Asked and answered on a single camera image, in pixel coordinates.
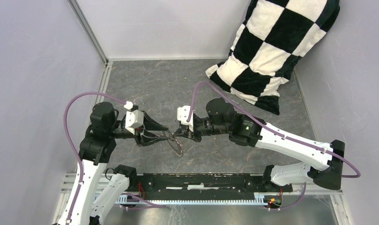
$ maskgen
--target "metal frame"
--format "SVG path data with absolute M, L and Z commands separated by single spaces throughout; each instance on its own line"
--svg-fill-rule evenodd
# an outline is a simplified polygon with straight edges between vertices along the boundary
M 262 174 L 252 174 L 253 176 L 261 176 Z M 53 222 L 56 222 L 56 220 L 62 215 L 65 206 L 68 202 L 69 195 L 72 191 L 72 188 L 74 186 L 76 178 L 76 173 L 67 173 L 67 176 L 64 180 L 64 184 L 62 187 L 62 191 L 60 194 L 60 199 L 58 201 L 58 207 L 56 209 Z M 99 195 L 108 185 L 110 181 L 105 177 L 101 176 L 97 188 L 96 188 L 96 196 Z M 302 184 L 293 184 L 293 192 L 290 193 L 284 193 L 284 195 L 300 195 L 303 186 Z M 277 195 L 277 192 L 268 192 L 268 193 L 254 193 L 255 198 L 260 198 L 264 196 L 275 196 Z M 332 204 L 334 206 L 334 212 L 337 217 L 337 221 L 339 222 L 339 225 L 350 225 L 349 218 L 347 216 L 347 213 L 345 211 L 344 204 L 342 203 L 342 195 L 343 192 L 341 190 L 334 191 L 329 189 L 321 188 L 314 183 L 307 183 L 307 190 L 305 192 L 306 195 L 329 195 L 332 199 Z M 179 205 L 197 205 L 197 204 L 214 204 L 212 202 L 186 202 L 186 201 L 150 201 L 152 203 L 156 204 L 179 204 Z M 247 201 L 230 201 L 230 202 L 220 202 L 220 205 L 260 205 L 258 202 L 247 202 Z
M 108 81 L 109 81 L 109 76 L 111 75 L 111 70 L 112 70 L 112 64 L 114 62 L 111 61 L 111 62 L 108 62 L 105 69 L 104 69 L 104 72 L 103 72 L 103 75 L 101 77 L 101 80 L 100 80 L 100 85 L 99 85 L 99 88 L 98 88 L 98 92 L 101 92 L 101 93 L 105 93 L 106 92 L 106 88 L 108 86 Z M 104 96 L 101 96 L 101 95 L 97 95 L 94 99 L 94 102 L 93 102 L 93 105 L 97 104 L 97 103 L 100 103 L 104 101 Z
M 87 21 L 86 17 L 83 14 L 83 11 L 81 10 L 79 4 L 76 0 L 68 0 L 70 6 L 72 7 L 72 10 L 74 11 L 76 17 L 78 18 L 80 24 L 82 25 L 84 32 L 86 32 L 87 37 L 89 37 L 91 43 L 93 44 L 94 48 L 97 51 L 97 54 L 99 55 L 100 59 L 107 64 L 108 58 L 105 55 L 104 51 L 101 48 L 101 45 L 99 41 L 97 40 L 96 36 L 94 35 L 93 30 L 91 29 L 89 22 Z
M 227 60 L 228 56 L 210 57 L 151 57 L 151 58 L 112 58 L 110 61 L 147 61 L 147 60 Z

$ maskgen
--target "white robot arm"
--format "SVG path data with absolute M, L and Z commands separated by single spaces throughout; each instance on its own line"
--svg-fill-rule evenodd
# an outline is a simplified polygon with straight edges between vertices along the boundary
M 75 197 L 74 194 L 69 196 L 67 207 L 61 218 L 58 221 L 59 225 L 98 225 L 104 224 L 104 220 L 116 202 L 116 199 L 129 187 L 129 177 L 136 170 L 130 167 L 119 166 L 114 169 L 114 175 L 108 186 L 101 192 L 101 195 L 94 200 L 97 185 L 99 180 L 106 169 L 106 163 L 99 163 L 94 165 L 93 161 L 83 160 L 84 176 L 80 184 L 79 195 L 77 196 L 75 207 L 72 210 L 72 216 L 67 221 L 68 214 L 70 213 L 70 206 Z M 79 174 L 77 174 L 74 182 L 72 193 L 76 192 L 79 183 Z
M 326 152 L 334 152 L 343 157 L 345 147 L 343 142 L 335 140 L 332 143 L 325 143 L 309 140 L 258 119 L 265 126 L 262 127 L 248 116 L 237 113 L 223 98 L 211 100 L 206 105 L 206 111 L 209 117 L 199 118 L 194 113 L 190 116 L 190 106 L 179 107 L 177 120 L 180 122 L 180 127 L 173 135 L 200 142 L 202 136 L 229 134 L 229 139 L 238 145 L 277 151 L 301 161 L 293 165 L 267 166 L 264 171 L 266 185 L 268 182 L 277 186 L 314 182 L 323 188 L 340 189 L 343 162 Z M 268 129 L 277 131 L 284 137 Z M 286 139 L 287 136 L 323 148 L 324 152 Z

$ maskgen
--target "white wall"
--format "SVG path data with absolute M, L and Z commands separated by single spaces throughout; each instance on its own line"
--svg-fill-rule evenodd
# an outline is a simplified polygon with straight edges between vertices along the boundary
M 51 224 L 74 169 L 65 105 L 96 90 L 102 68 L 68 1 L 0 1 L 0 225 Z M 76 144 L 92 101 L 70 113 Z
M 335 25 L 296 72 L 316 136 L 343 140 L 345 158 L 361 170 L 342 186 L 354 224 L 379 224 L 379 0 L 340 5 Z
M 227 57 L 250 0 L 78 0 L 105 54 Z

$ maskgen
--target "purple tube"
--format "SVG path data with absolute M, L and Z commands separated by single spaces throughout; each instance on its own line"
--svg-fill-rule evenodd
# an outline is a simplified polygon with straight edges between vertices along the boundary
M 192 112 L 194 111 L 194 103 L 195 103 L 195 96 L 197 94 L 197 90 L 199 88 L 200 85 L 202 84 L 206 84 L 207 86 L 209 86 L 210 88 L 212 88 L 215 92 L 217 92 L 219 95 L 221 95 L 223 97 L 224 100 L 226 100 L 228 103 L 232 104 L 237 110 L 239 110 L 240 112 L 242 112 L 243 114 L 247 115 L 249 118 L 251 118 L 253 121 L 255 121 L 258 125 L 260 125 L 262 128 L 272 132 L 273 134 L 279 136 L 279 137 L 282 137 L 282 138 L 286 138 L 290 141 L 293 141 L 293 142 L 296 142 L 298 144 L 302 144 L 304 146 L 307 146 L 307 147 L 310 147 L 310 148 L 313 148 L 313 149 L 316 149 L 316 150 L 319 150 L 319 151 L 322 151 L 324 152 L 325 150 L 319 146 L 316 146 L 316 145 L 313 145 L 313 144 L 309 144 L 309 143 L 306 143 L 306 142 L 303 142 L 303 141 L 300 141 L 300 140 L 297 140 L 295 138 L 292 138 L 292 137 L 285 137 L 284 134 L 281 134 L 279 133 L 278 131 L 276 130 L 273 130 L 269 127 L 267 127 L 266 125 L 262 124 L 260 121 L 258 121 L 256 118 L 254 118 L 252 115 L 250 115 L 250 113 L 248 113 L 247 111 L 245 111 L 242 107 L 240 107 L 237 103 L 233 102 L 231 99 L 227 98 L 220 90 L 218 90 L 216 87 L 214 87 L 212 84 L 206 82 L 206 81 L 201 81 L 199 83 L 197 83 L 195 85 L 195 88 L 194 88 L 194 92 L 192 93 L 192 101 L 191 101 L 191 106 L 190 106 L 190 110 L 189 110 L 189 117 L 187 119 L 187 122 L 189 122 L 191 120 L 191 116 L 192 116 Z M 340 159 L 341 161 L 343 161 L 345 164 L 347 164 L 348 166 L 351 167 L 351 169 L 353 169 L 356 173 L 356 175 L 342 175 L 341 177 L 343 178 L 358 178 L 361 176 L 361 172 L 352 164 L 350 163 L 348 160 L 346 160 L 345 158 L 337 155 L 336 153 L 334 152 L 330 152 L 330 151 L 326 151 L 327 154 L 329 155 L 332 155 L 333 157 L 336 157 L 338 159 Z
M 128 196 L 131 196 L 132 198 L 134 199 L 137 199 L 139 201 L 142 201 L 142 202 L 145 202 L 147 203 L 148 205 L 151 205 L 151 206 L 145 206 L 145 207 L 141 207 L 141 208 L 127 208 L 128 210 L 144 210 L 144 209 L 152 209 L 152 208 L 166 208 L 167 206 L 165 205 L 157 205 L 157 204 L 153 204 L 147 200 L 144 200 L 134 194 L 130 194 L 130 193 L 122 193 L 122 195 L 128 195 Z

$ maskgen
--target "black and white checkered cushion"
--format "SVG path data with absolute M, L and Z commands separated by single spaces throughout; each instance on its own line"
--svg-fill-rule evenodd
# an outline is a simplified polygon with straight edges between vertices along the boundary
M 339 0 L 252 0 L 229 58 L 206 70 L 223 90 L 279 115 L 277 88 L 326 34 Z

